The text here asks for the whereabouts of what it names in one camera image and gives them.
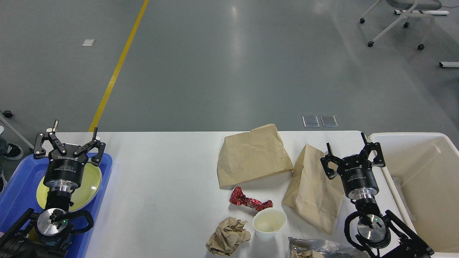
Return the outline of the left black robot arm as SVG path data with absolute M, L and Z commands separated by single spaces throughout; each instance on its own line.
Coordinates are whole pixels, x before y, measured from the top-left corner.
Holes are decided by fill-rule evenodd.
M 72 195 L 82 185 L 86 165 L 100 165 L 105 142 L 94 127 L 85 145 L 63 143 L 56 136 L 57 126 L 58 120 L 38 133 L 33 148 L 34 159 L 48 159 L 42 182 L 48 190 L 44 209 L 27 209 L 1 236 L 2 258 L 64 258 L 73 238 L 94 226 L 89 211 L 71 211 Z

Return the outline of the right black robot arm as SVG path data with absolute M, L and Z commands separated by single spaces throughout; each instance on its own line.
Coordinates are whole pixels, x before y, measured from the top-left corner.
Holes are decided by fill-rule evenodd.
M 345 220 L 346 240 L 371 258 L 380 258 L 380 250 L 389 246 L 394 233 L 398 245 L 385 258 L 430 258 L 434 250 L 418 234 L 392 211 L 381 213 L 375 199 L 379 187 L 373 168 L 386 166 L 382 147 L 378 142 L 368 142 L 364 133 L 361 137 L 364 147 L 360 153 L 340 158 L 327 143 L 328 153 L 320 159 L 328 179 L 340 177 L 345 196 L 356 208 Z

